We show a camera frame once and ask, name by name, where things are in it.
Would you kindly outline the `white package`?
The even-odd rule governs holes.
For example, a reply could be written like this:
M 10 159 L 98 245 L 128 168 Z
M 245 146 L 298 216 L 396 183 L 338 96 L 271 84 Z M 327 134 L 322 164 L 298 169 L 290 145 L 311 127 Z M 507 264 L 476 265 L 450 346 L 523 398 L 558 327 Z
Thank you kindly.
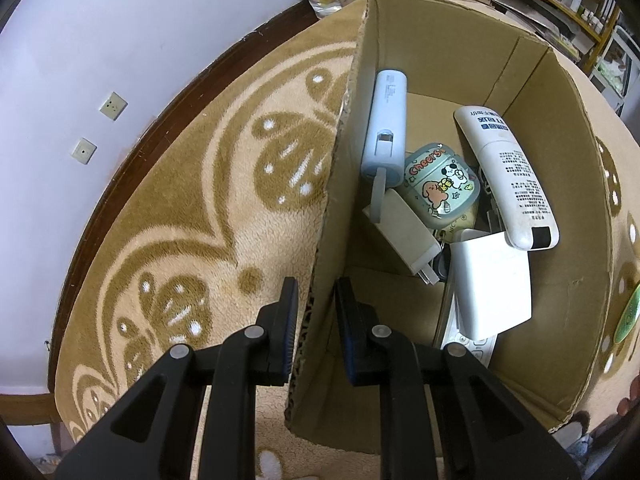
M 434 336 L 434 346 L 437 349 L 445 348 L 447 344 L 455 342 L 467 348 L 483 365 L 488 367 L 494 353 L 498 335 L 491 335 L 484 339 L 473 340 L 460 332 L 458 322 L 458 304 L 454 292 L 454 279 L 445 285 L 444 296 Z

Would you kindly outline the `white rectangular box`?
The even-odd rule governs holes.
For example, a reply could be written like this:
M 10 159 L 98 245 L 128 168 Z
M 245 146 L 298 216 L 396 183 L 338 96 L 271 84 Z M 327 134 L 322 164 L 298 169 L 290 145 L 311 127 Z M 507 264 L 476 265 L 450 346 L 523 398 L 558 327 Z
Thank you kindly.
M 460 333 L 490 338 L 527 322 L 533 314 L 528 252 L 503 232 L 465 229 L 450 244 Z

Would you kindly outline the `white tube with blue text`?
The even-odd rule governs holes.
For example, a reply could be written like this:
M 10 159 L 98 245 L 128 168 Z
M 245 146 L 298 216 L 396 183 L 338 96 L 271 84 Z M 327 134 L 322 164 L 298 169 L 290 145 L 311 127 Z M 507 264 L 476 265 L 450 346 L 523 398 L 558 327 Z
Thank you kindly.
M 504 119 L 488 107 L 462 106 L 454 120 L 480 164 L 509 244 L 526 252 L 555 247 L 560 230 L 548 198 Z

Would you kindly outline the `white power adapter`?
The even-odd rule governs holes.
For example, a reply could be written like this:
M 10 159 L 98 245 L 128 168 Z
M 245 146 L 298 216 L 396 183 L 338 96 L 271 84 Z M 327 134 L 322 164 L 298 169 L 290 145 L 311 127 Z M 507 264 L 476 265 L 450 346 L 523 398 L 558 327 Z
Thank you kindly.
M 399 258 L 402 270 L 418 276 L 427 285 L 440 281 L 432 262 L 442 252 L 442 245 L 395 190 L 389 188 L 385 192 L 378 216 L 370 212 L 370 220 Z

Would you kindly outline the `green cartoon earbuds case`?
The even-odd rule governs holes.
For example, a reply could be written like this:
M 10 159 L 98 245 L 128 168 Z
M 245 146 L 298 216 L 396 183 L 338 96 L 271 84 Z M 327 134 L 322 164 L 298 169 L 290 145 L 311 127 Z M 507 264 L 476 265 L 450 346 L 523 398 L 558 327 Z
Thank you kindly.
M 431 229 L 465 214 L 480 196 L 480 180 L 449 146 L 430 143 L 405 159 L 399 195 Z

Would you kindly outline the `light blue cylindrical device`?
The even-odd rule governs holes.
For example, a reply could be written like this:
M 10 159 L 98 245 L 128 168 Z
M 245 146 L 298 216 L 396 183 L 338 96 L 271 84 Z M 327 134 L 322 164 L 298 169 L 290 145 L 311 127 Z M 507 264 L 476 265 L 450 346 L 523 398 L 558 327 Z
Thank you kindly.
M 407 84 L 407 76 L 400 70 L 380 70 L 376 75 L 360 166 L 360 174 L 372 182 L 372 223 L 381 221 L 386 190 L 404 180 Z

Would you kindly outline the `round green white fan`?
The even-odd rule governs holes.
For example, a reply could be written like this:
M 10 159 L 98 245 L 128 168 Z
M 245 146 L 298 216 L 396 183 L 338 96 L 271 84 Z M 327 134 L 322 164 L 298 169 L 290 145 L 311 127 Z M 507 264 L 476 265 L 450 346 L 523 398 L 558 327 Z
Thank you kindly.
M 634 329 L 639 318 L 639 304 L 640 285 L 637 285 L 618 320 L 614 333 L 614 344 L 621 344 Z

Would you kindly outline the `brown beige patterned rug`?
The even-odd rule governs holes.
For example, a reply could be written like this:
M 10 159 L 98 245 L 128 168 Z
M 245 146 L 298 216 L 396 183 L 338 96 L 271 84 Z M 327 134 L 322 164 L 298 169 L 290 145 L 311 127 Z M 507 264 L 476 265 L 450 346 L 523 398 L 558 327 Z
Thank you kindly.
M 352 40 L 315 44 L 306 37 L 309 28 L 206 106 L 105 237 L 75 301 L 56 368 L 56 407 L 76 443 L 170 346 L 218 344 L 273 300 L 288 275 L 299 280 L 303 328 L 342 114 L 338 94 L 357 47 Z M 611 417 L 639 374 L 638 333 L 614 344 L 639 281 L 634 143 L 634 151 L 614 156 L 625 175 L 618 306 L 608 315 L 600 367 L 573 412 L 587 413 L 593 425 Z M 258 478 L 378 475 L 373 453 L 293 434 L 285 420 L 289 393 L 290 387 L 258 392 Z

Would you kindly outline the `yellow wooden shelf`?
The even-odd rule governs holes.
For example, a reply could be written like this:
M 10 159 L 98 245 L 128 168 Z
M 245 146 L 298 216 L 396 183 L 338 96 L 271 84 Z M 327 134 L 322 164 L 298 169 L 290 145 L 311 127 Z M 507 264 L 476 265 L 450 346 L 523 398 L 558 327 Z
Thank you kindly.
M 582 57 L 582 69 L 590 73 L 598 57 L 610 39 L 614 27 L 617 25 L 622 10 L 616 0 L 541 0 L 552 4 L 556 10 L 562 12 L 582 32 L 591 37 L 593 45 Z

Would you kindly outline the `beige wall outlet lower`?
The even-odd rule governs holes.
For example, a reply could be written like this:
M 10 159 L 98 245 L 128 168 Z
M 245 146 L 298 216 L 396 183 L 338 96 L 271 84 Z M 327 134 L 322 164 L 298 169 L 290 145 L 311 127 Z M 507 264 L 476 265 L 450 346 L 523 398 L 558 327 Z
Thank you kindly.
M 98 147 L 86 138 L 80 138 L 70 152 L 70 156 L 83 165 L 88 165 Z

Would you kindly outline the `beige wall outlet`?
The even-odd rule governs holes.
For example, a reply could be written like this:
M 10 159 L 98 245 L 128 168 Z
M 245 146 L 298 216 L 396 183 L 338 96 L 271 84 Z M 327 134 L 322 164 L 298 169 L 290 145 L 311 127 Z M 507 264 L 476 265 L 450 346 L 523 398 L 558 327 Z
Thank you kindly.
M 99 112 L 113 122 L 128 106 L 128 102 L 116 92 L 112 92 L 99 108 Z
M 80 138 L 70 152 L 70 156 L 83 165 L 88 165 L 98 147 L 86 138 Z

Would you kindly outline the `beige wall outlet upper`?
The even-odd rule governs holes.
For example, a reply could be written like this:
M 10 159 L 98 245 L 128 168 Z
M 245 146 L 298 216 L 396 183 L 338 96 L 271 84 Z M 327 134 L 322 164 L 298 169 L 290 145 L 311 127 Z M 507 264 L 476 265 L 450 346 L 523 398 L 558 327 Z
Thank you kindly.
M 128 106 L 128 102 L 116 92 L 112 92 L 99 108 L 99 112 L 113 122 Z

